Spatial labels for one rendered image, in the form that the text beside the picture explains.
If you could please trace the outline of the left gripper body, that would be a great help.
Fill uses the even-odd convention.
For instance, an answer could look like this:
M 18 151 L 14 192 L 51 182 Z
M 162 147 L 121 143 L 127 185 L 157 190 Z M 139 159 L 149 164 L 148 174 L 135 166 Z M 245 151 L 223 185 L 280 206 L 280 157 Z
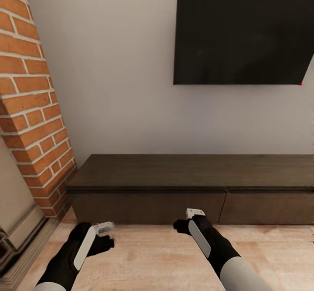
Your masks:
M 88 252 L 87 257 L 94 256 L 94 255 L 97 255 L 99 253 L 108 251 L 110 249 L 109 239 L 110 239 L 109 235 L 98 236 L 98 242 L 96 244 L 96 247 L 90 253 Z

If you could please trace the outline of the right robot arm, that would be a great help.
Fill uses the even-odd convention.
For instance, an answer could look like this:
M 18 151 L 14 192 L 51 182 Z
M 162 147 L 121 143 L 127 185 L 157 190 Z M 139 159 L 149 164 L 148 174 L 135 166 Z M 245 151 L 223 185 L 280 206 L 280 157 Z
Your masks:
M 174 229 L 194 238 L 225 291 L 275 291 L 212 226 L 201 209 L 187 209 L 186 215 L 186 220 L 174 222 Z

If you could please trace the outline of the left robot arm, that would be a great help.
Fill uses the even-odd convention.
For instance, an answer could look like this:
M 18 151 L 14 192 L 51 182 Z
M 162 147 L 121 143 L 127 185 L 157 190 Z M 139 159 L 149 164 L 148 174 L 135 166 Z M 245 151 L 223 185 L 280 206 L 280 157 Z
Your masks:
M 70 232 L 68 241 L 48 263 L 33 291 L 71 291 L 85 258 L 114 248 L 114 239 L 109 235 L 100 236 L 100 233 L 113 229 L 111 222 L 78 223 Z

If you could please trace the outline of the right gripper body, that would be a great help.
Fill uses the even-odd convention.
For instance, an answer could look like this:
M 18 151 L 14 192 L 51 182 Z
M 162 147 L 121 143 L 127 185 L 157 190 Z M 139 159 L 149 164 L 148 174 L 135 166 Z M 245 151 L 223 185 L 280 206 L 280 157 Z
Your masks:
M 181 220 L 181 219 L 178 219 L 177 220 L 177 232 L 178 233 L 184 233 L 184 234 L 188 234 L 188 235 L 191 235 L 188 231 L 188 222 L 190 221 L 191 219 L 188 219 L 188 220 Z

